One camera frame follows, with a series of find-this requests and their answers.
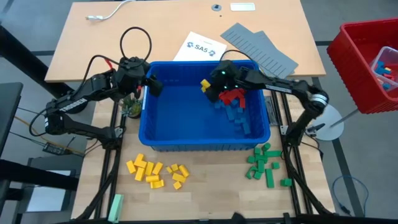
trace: green block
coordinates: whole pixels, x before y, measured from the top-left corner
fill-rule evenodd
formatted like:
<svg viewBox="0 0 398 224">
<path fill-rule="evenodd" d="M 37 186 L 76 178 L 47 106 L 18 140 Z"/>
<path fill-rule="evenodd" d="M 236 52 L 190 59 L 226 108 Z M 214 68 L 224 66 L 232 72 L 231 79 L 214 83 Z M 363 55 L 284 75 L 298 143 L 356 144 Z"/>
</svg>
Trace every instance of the green block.
<svg viewBox="0 0 398 224">
<path fill-rule="evenodd" d="M 282 151 L 266 151 L 265 155 L 267 157 L 280 157 L 280 155 L 282 154 Z"/>
<path fill-rule="evenodd" d="M 255 167 L 255 166 L 250 167 L 249 171 L 246 173 L 246 177 L 248 179 L 251 179 L 251 172 L 252 171 L 258 171 L 257 167 Z"/>
<path fill-rule="evenodd" d="M 267 187 L 274 188 L 274 178 L 272 176 L 272 169 L 266 169 Z"/>
<path fill-rule="evenodd" d="M 265 143 L 265 144 L 262 146 L 262 150 L 264 150 L 264 152 L 267 151 L 267 150 L 270 149 L 270 148 L 271 148 L 271 144 L 269 144 L 268 142 Z"/>
<path fill-rule="evenodd" d="M 256 161 L 256 158 L 254 156 L 248 157 L 248 163 L 254 163 L 255 161 Z"/>
<path fill-rule="evenodd" d="M 264 161 L 264 163 L 267 163 L 268 157 L 266 155 L 256 155 L 256 161 Z"/>
<path fill-rule="evenodd" d="M 255 147 L 255 148 L 254 148 L 254 153 L 255 153 L 256 155 L 260 155 L 260 154 L 261 154 L 261 148 Z"/>
<path fill-rule="evenodd" d="M 259 179 L 261 179 L 261 176 L 262 176 L 262 173 L 260 173 L 260 172 L 255 172 L 253 177 L 254 177 L 255 179 L 259 180 Z"/>
<path fill-rule="evenodd" d="M 264 161 L 262 161 L 262 160 L 260 160 L 260 161 L 257 161 L 257 168 L 258 168 L 258 170 L 259 170 L 259 172 L 264 172 L 264 167 L 265 167 L 265 162 Z"/>
<path fill-rule="evenodd" d="M 278 163 L 278 162 L 273 162 L 273 163 L 272 163 L 272 168 L 273 168 L 273 169 L 279 169 L 279 168 L 280 168 L 279 163 Z"/>
<path fill-rule="evenodd" d="M 119 223 L 120 213 L 122 212 L 124 195 L 114 195 L 112 207 L 109 211 L 108 221 L 111 223 Z"/>
<path fill-rule="evenodd" d="M 283 187 L 290 187 L 290 186 L 292 186 L 292 179 L 289 179 L 289 178 L 282 179 L 282 180 L 280 180 L 280 185 Z"/>
</svg>

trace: white cable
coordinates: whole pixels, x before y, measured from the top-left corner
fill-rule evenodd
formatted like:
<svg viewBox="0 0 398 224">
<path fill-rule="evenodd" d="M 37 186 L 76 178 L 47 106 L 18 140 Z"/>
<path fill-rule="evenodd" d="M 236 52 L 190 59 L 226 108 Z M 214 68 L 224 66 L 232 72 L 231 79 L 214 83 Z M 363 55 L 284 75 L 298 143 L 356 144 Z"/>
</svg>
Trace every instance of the white cable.
<svg viewBox="0 0 398 224">
<path fill-rule="evenodd" d="M 116 7 L 116 9 L 110 15 L 108 15 L 107 17 L 103 17 L 103 16 L 86 16 L 86 19 L 89 20 L 89 21 L 104 21 L 104 20 L 107 20 L 110 17 L 112 17 L 124 3 L 131 2 L 131 1 L 136 1 L 136 0 L 125 0 L 125 1 L 121 2 Z"/>
</svg>

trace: red cable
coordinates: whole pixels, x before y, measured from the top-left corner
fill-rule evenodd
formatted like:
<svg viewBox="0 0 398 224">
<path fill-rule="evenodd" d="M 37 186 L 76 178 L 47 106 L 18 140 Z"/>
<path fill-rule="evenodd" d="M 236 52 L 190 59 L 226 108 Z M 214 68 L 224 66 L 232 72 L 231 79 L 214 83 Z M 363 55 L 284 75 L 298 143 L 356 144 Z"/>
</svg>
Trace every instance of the red cable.
<svg viewBox="0 0 398 224">
<path fill-rule="evenodd" d="M 109 67 L 111 68 L 111 70 L 113 69 L 111 62 L 108 59 L 105 59 L 105 62 L 109 65 Z"/>
</svg>

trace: wooden table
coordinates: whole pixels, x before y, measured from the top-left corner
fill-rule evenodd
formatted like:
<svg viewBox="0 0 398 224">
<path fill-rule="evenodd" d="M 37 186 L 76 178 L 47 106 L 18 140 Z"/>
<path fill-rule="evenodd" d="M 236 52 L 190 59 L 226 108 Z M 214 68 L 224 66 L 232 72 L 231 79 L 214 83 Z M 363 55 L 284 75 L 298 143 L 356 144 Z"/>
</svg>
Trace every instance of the wooden table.
<svg viewBox="0 0 398 224">
<path fill-rule="evenodd" d="M 121 57 L 120 35 L 131 26 L 143 27 L 151 34 L 154 44 L 149 57 L 151 62 L 172 60 L 190 31 L 226 43 L 228 49 L 233 49 L 220 34 L 236 22 L 253 32 L 264 30 L 279 50 L 299 64 L 293 77 L 325 75 L 299 0 L 247 2 L 255 2 L 256 11 L 231 12 L 229 0 L 130 2 L 104 22 L 89 22 L 85 16 L 107 15 L 118 2 L 73 3 L 46 80 L 81 80 L 94 54 L 118 60 Z M 220 12 L 212 11 L 213 4 L 220 4 L 223 9 Z M 128 55 L 143 57 L 148 48 L 147 39 L 138 32 L 128 34 L 124 48 Z M 229 54 L 227 58 L 243 59 L 238 54 Z M 107 69 L 102 60 L 95 61 L 89 76 Z M 270 92 L 264 91 L 264 94 L 270 95 Z M 302 107 L 294 97 L 290 97 L 289 102 L 295 120 L 301 114 Z M 110 99 L 97 103 L 93 126 L 109 126 L 112 105 Z M 124 195 L 121 220 L 231 218 L 234 211 L 241 212 L 246 218 L 281 217 L 284 212 L 294 216 L 289 188 L 279 185 L 279 180 L 287 177 L 284 162 L 280 158 L 272 158 L 266 164 L 267 167 L 273 161 L 281 164 L 281 168 L 274 172 L 275 188 L 268 189 L 264 177 L 261 180 L 247 180 L 244 176 L 250 167 L 246 158 L 253 154 L 252 150 L 158 153 L 143 146 L 138 139 L 139 120 L 127 119 L 126 127 L 116 187 L 116 193 Z M 271 127 L 269 142 L 272 149 L 281 149 L 277 127 Z M 315 146 L 315 142 L 307 137 L 303 138 L 303 142 Z M 167 166 L 185 164 L 191 176 L 182 189 L 176 191 L 172 187 L 170 174 L 163 169 L 161 175 L 166 186 L 150 189 L 147 183 L 135 181 L 134 176 L 127 171 L 126 162 L 135 159 L 138 153 L 145 154 L 148 161 L 160 161 Z M 301 145 L 300 154 L 308 186 L 324 206 L 333 211 L 333 201 L 318 151 Z M 100 148 L 85 157 L 72 218 L 77 217 L 95 195 L 103 159 L 104 150 Z M 106 215 L 108 195 L 109 191 L 104 196 L 102 217 Z M 304 211 L 300 190 L 298 196 Z"/>
<path fill-rule="evenodd" d="M 181 0 L 129 2 L 103 22 L 90 22 L 89 15 L 107 16 L 119 2 L 75 2 L 57 45 L 49 71 L 48 82 L 70 82 L 83 78 L 90 58 L 105 55 L 116 61 L 121 58 L 119 39 L 132 26 L 144 28 L 153 42 L 148 62 L 173 60 L 190 31 L 217 40 L 235 49 L 220 35 L 239 22 L 252 32 L 263 30 L 275 46 L 298 63 L 295 78 L 325 75 L 311 30 L 299 0 L 242 0 L 254 2 L 252 12 L 233 12 L 232 0 Z M 222 10 L 213 11 L 219 4 Z M 144 58 L 148 40 L 139 31 L 124 39 L 126 55 Z M 228 54 L 229 59 L 244 59 L 240 54 Z M 107 70 L 103 60 L 95 60 L 90 76 Z"/>
<path fill-rule="evenodd" d="M 264 90 L 264 94 L 270 95 L 270 92 Z M 294 96 L 288 96 L 288 101 L 292 119 L 295 121 L 303 109 Z M 111 100 L 99 102 L 92 125 L 108 126 L 112 105 Z M 283 109 L 281 114 L 286 124 Z M 268 189 L 264 177 L 261 180 L 247 180 L 244 176 L 251 166 L 246 162 L 246 158 L 253 154 L 252 150 L 156 152 L 142 145 L 138 139 L 139 120 L 127 119 L 126 127 L 116 187 L 116 193 L 124 195 L 121 220 L 231 218 L 234 211 L 241 212 L 246 218 L 281 217 L 284 212 L 294 216 L 290 190 L 279 184 L 280 179 L 287 177 L 284 161 L 280 158 L 269 159 L 266 164 L 266 167 L 269 167 L 271 162 L 277 161 L 281 165 L 279 170 L 274 171 L 275 188 Z M 271 149 L 281 149 L 278 127 L 271 127 L 271 138 L 268 142 L 272 144 Z M 316 143 L 306 136 L 303 142 L 316 146 Z M 308 186 L 327 209 L 334 211 L 318 151 L 304 144 L 299 150 Z M 165 180 L 165 187 L 150 189 L 148 183 L 134 180 L 134 175 L 127 171 L 126 162 L 134 160 L 138 153 L 143 153 L 148 161 L 160 161 L 166 166 L 174 163 L 185 164 L 191 176 L 183 187 L 176 191 L 172 186 L 171 175 L 162 169 L 161 177 Z M 73 218 L 85 209 L 96 193 L 103 158 L 102 149 L 96 149 L 85 157 L 72 213 Z M 104 196 L 102 217 L 106 215 L 108 195 L 106 193 Z M 301 190 L 298 190 L 298 197 L 302 211 L 305 212 Z"/>
</svg>

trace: blue plastic bin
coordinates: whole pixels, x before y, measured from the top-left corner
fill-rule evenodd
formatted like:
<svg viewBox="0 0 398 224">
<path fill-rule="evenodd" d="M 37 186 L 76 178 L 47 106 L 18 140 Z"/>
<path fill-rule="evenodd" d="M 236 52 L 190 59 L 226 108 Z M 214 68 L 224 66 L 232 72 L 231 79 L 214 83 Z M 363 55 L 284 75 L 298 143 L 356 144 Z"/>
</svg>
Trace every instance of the blue plastic bin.
<svg viewBox="0 0 398 224">
<path fill-rule="evenodd" d="M 269 139 L 270 129 L 262 90 L 246 93 L 243 117 L 251 133 L 244 135 L 229 121 L 225 108 L 216 109 L 200 90 L 211 82 L 212 62 L 152 62 L 147 74 L 164 84 L 160 96 L 144 92 L 139 139 L 156 151 L 224 151 L 252 149 Z M 238 67 L 258 69 L 250 60 L 237 60 Z"/>
</svg>

